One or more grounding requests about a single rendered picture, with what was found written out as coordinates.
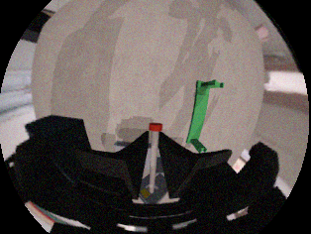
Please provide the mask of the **white pin with red cap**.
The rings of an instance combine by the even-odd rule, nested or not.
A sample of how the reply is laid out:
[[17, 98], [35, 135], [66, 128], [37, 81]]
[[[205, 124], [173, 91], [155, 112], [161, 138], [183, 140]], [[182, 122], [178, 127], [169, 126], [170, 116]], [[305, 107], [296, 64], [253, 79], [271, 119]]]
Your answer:
[[151, 168], [149, 169], [149, 192], [153, 194], [155, 192], [156, 184], [156, 161], [158, 161], [158, 144], [159, 144], [159, 132], [162, 132], [162, 124], [149, 124], [149, 130], [152, 132], [152, 148], [151, 148]]

